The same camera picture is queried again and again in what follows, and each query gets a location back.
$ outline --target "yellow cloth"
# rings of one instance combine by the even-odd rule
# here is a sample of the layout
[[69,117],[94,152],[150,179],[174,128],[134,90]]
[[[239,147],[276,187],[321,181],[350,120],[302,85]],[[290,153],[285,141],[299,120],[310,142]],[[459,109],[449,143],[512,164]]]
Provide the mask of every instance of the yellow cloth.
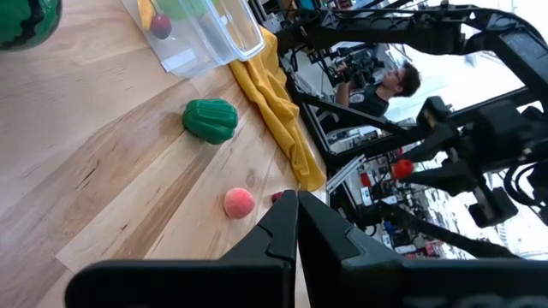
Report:
[[274,139],[289,158],[301,189],[315,191],[325,183],[325,175],[314,160],[302,135],[297,117],[299,107],[285,91],[285,73],[277,58],[277,39],[261,28],[266,47],[247,62],[234,61],[232,73],[249,100],[259,106]]

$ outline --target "pink ball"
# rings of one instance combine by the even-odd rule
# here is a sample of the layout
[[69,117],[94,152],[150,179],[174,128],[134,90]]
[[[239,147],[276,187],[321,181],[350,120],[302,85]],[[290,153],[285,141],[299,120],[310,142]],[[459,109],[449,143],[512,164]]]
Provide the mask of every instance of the pink ball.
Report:
[[232,188],[224,196],[224,211],[230,218],[242,219],[255,207],[253,195],[243,188]]

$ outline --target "green toy pepper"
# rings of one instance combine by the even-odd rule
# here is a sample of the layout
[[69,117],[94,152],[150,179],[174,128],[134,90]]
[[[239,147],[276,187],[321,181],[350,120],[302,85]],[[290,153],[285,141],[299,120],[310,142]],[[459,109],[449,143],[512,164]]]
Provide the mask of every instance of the green toy pepper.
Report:
[[238,113],[221,98],[195,99],[182,114],[182,125],[205,141],[220,145],[234,137]]

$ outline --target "wooden table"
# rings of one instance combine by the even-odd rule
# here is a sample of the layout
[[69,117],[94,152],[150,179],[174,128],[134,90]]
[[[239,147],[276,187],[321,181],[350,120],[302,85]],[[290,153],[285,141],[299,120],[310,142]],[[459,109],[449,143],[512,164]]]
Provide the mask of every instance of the wooden table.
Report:
[[[65,1],[54,36],[0,55],[0,307],[62,307],[75,272],[109,258],[218,258],[296,189],[289,162],[227,67],[166,74],[119,1]],[[225,98],[235,137],[185,131],[194,98]],[[245,187],[249,217],[222,199]],[[325,191],[319,192],[325,198]],[[297,303],[307,305],[302,276]]]

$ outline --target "black t-shirt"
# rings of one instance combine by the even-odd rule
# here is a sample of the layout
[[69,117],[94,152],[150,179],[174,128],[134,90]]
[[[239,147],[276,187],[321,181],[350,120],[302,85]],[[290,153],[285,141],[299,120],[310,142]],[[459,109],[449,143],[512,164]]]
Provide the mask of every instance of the black t-shirt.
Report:
[[[380,98],[377,93],[376,86],[366,86],[363,89],[353,90],[348,98],[348,106],[353,110],[358,110],[370,116],[380,117],[388,110],[388,102]],[[325,133],[330,131],[346,128],[365,126],[363,122],[356,121],[354,118],[348,118],[344,115],[338,115],[339,121],[335,121],[332,116],[327,116],[321,121],[321,126]]]
[[353,90],[348,98],[349,107],[370,116],[380,117],[388,110],[388,102],[380,98],[376,86]]

